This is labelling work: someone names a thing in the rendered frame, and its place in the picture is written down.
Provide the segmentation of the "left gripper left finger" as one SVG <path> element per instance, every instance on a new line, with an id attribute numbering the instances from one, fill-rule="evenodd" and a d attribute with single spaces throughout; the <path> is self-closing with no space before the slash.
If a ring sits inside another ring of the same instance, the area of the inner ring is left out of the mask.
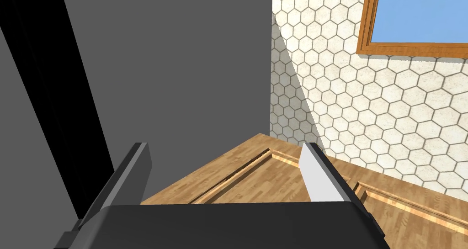
<path id="1" fill-rule="evenodd" d="M 140 204 L 151 169 L 152 160 L 148 143 L 135 143 L 106 182 L 78 228 L 80 229 L 105 207 Z"/>

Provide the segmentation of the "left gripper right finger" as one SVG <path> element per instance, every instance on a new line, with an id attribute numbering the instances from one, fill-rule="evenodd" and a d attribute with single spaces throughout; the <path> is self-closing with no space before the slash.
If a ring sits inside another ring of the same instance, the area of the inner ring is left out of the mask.
<path id="1" fill-rule="evenodd" d="M 353 189 L 316 143 L 303 144 L 298 165 L 312 202 L 349 201 L 366 212 Z"/>

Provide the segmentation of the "wooden cupboard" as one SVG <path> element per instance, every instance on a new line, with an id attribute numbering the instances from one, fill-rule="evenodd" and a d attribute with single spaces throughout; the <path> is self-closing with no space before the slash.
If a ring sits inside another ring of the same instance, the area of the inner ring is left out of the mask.
<path id="1" fill-rule="evenodd" d="M 300 152 L 296 145 L 258 134 L 143 204 L 309 201 Z M 375 217 L 390 249 L 468 249 L 468 202 L 343 160 L 330 161 Z"/>

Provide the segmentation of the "grey fridge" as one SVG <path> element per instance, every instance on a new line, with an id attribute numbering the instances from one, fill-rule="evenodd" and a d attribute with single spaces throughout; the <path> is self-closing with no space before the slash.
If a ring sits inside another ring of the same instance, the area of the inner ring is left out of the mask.
<path id="1" fill-rule="evenodd" d="M 0 0 L 0 249 L 52 249 L 135 142 L 148 197 L 269 132 L 272 0 Z"/>

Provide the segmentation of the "wooden framed window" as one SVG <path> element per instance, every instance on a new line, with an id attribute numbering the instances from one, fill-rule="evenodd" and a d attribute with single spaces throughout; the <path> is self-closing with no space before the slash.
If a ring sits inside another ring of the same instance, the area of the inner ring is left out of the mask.
<path id="1" fill-rule="evenodd" d="M 468 59 L 468 0 L 364 0 L 356 53 Z"/>

